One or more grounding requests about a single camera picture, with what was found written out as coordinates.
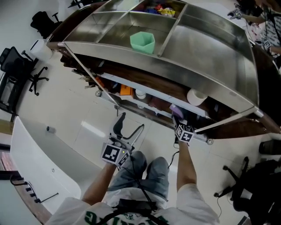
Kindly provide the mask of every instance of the purple object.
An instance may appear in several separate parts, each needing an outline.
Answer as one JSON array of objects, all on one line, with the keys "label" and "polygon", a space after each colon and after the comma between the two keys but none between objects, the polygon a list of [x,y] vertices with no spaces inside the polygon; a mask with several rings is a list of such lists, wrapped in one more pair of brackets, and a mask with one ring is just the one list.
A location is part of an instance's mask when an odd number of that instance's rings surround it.
[{"label": "purple object", "polygon": [[172,110],[174,115],[181,118],[182,120],[184,119],[184,114],[181,112],[181,109],[179,107],[174,104],[171,104],[169,108],[170,110]]}]

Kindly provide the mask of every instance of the white shelf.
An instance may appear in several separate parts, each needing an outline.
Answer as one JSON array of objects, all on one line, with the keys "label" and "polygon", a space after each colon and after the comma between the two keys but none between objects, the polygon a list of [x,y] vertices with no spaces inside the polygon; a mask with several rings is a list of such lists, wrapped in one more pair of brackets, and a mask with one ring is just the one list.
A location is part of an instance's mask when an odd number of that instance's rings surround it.
[{"label": "white shelf", "polygon": [[162,93],[160,91],[154,90],[154,89],[152,89],[150,87],[147,87],[147,86],[144,86],[144,85],[141,85],[141,84],[138,84],[138,83],[126,80],[126,79],[118,77],[118,76],[114,76],[114,75],[109,74],[109,73],[103,73],[101,75],[100,74],[97,74],[97,75],[100,76],[100,77],[106,78],[108,80],[112,80],[112,81],[115,81],[117,83],[121,83],[121,84],[124,84],[126,86],[132,87],[134,89],[138,89],[138,90],[143,91],[143,92],[145,92],[147,94],[153,95],[153,96],[158,97],[160,99],[163,99],[163,100],[165,100],[167,102],[175,104],[175,105],[177,105],[179,107],[182,107],[182,108],[184,108],[184,109],[186,109],[186,110],[188,110],[190,112],[193,112],[193,113],[195,113],[197,115],[209,118],[209,115],[208,115],[208,113],[205,110],[200,109],[200,108],[198,108],[198,107],[196,107],[194,105],[191,105],[191,104],[189,104],[187,102],[184,102],[182,100],[179,100],[179,99],[177,99],[175,97],[172,97],[172,96],[170,96],[168,94],[164,94],[164,93]]},{"label": "white shelf", "polygon": [[130,101],[134,104],[137,104],[137,105],[140,105],[140,106],[143,106],[145,107],[146,109],[149,109],[151,111],[154,111],[155,113],[157,114],[161,114],[163,116],[166,116],[168,118],[172,118],[172,114],[171,113],[168,113],[168,112],[165,112],[165,111],[161,111],[159,109],[157,109],[156,107],[151,107],[149,106],[148,104],[146,104],[145,102],[142,102],[140,100],[137,100],[137,99],[134,99],[134,98],[129,98],[129,99],[126,99],[127,101]]}]

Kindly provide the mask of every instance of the white curved desk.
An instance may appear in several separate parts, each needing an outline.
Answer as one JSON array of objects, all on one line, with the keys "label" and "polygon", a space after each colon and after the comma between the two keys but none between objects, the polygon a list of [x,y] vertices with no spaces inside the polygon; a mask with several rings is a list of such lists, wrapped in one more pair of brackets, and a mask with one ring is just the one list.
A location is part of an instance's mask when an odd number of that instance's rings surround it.
[{"label": "white curved desk", "polygon": [[44,124],[19,117],[14,124],[11,158],[40,200],[59,193],[42,203],[52,214],[66,197],[81,198],[101,170],[47,132]]}]

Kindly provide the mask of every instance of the black strap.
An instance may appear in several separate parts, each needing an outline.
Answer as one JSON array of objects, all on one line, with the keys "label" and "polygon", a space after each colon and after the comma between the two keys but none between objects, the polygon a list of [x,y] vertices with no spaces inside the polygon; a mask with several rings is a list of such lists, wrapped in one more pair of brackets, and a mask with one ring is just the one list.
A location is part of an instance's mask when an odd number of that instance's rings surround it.
[{"label": "black strap", "polygon": [[140,209],[127,209],[127,208],[119,208],[117,207],[117,210],[115,210],[113,213],[105,216],[103,219],[101,219],[101,221],[99,223],[97,223],[96,225],[103,225],[105,224],[107,221],[111,220],[112,218],[114,218],[115,216],[124,214],[124,213],[139,213],[141,214],[143,217],[147,217],[149,219],[151,219],[151,221],[153,221],[154,223],[158,224],[158,225],[167,225],[167,223],[165,223],[164,221],[156,218],[155,216],[151,215],[151,210],[140,210]]}]

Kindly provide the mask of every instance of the white roll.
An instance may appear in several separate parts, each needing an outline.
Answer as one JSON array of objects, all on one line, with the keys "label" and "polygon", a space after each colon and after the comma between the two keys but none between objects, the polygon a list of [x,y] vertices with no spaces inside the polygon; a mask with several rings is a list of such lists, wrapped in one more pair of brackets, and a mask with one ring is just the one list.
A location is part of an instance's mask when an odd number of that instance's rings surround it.
[{"label": "white roll", "polygon": [[34,55],[36,58],[42,61],[48,61],[52,55],[53,52],[51,49],[49,49],[45,41],[43,39],[38,39],[31,47],[30,53]]},{"label": "white roll", "polygon": [[198,106],[198,105],[202,104],[207,97],[208,97],[207,95],[205,95],[195,89],[190,89],[187,94],[187,100],[189,101],[190,104],[192,104],[194,106]]}]

